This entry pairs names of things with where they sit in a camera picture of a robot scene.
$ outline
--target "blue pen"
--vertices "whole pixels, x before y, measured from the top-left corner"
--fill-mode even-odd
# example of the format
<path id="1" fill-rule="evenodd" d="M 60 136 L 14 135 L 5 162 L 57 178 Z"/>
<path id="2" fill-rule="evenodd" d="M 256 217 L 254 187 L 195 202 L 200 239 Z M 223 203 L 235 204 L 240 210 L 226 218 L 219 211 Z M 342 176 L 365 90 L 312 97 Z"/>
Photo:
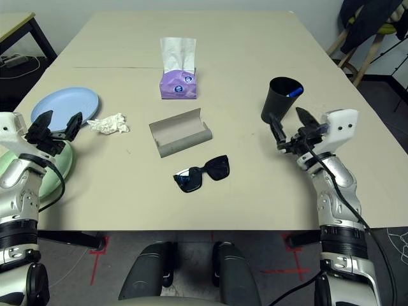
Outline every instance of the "blue pen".
<path id="1" fill-rule="evenodd" d="M 287 97 L 297 97 L 303 92 L 303 87 L 296 88 L 293 92 L 287 94 Z"/>

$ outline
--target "black sunglasses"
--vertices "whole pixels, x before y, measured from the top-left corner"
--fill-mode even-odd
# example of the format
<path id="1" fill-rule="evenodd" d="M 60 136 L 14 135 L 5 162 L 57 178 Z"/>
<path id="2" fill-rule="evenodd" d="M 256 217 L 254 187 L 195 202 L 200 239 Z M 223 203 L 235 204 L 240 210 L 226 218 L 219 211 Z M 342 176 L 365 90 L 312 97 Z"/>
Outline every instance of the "black sunglasses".
<path id="1" fill-rule="evenodd" d="M 227 155 L 219 156 L 207 161 L 204 167 L 192 167 L 182 170 L 173 175 L 177 185 L 185 193 L 197 190 L 201 187 L 202 173 L 207 172 L 213 180 L 225 179 L 230 174 L 230 165 Z"/>

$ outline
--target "white tissue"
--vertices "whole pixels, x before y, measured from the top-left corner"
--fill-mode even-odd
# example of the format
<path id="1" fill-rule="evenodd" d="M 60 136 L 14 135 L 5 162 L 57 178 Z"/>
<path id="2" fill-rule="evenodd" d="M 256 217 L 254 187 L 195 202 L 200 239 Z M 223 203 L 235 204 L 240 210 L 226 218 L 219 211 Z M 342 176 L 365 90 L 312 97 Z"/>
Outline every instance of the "white tissue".
<path id="1" fill-rule="evenodd" d="M 184 70 L 194 73 L 196 39 L 186 37 L 164 37 L 160 39 L 164 73 Z"/>
<path id="2" fill-rule="evenodd" d="M 87 123 L 94 131 L 99 131 L 103 134 L 109 135 L 116 131 L 120 133 L 128 132 L 129 128 L 125 124 L 125 118 L 121 113 L 107 117 L 105 119 L 88 120 Z"/>

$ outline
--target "wall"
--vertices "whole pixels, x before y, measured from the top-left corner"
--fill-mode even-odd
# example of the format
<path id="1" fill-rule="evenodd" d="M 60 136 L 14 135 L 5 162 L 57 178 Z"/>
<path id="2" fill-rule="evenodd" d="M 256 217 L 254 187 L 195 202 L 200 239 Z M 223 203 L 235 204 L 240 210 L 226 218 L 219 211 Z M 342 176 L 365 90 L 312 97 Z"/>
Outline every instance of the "wall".
<path id="1" fill-rule="evenodd" d="M 35 12 L 36 20 L 59 53 L 98 10 L 291 10 L 326 49 L 342 29 L 338 19 L 341 4 L 340 0 L 0 0 L 0 12 Z M 352 63 L 357 67 L 360 67 L 371 41 L 366 41 L 353 56 Z M 394 35 L 387 36 L 381 50 L 397 41 Z M 41 54 L 29 35 L 9 50 L 9 53 L 17 52 Z M 408 41 L 371 65 L 368 72 L 389 75 L 406 53 Z M 395 75 L 404 86 L 408 84 L 407 65 L 408 62 Z"/>

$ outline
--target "blue plate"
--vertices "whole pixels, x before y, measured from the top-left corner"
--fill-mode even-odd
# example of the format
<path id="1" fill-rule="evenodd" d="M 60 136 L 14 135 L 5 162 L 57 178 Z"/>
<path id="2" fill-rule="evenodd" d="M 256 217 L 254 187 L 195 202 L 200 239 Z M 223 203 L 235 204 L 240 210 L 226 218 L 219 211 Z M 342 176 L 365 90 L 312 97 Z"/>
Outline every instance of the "blue plate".
<path id="1" fill-rule="evenodd" d="M 78 112 L 82 112 L 82 124 L 85 124 L 95 115 L 98 106 L 98 95 L 94 91 L 85 87 L 68 87 L 55 91 L 38 102 L 31 112 L 31 122 L 42 113 L 53 110 L 48 128 L 51 132 L 60 132 L 66 129 L 70 118 Z"/>

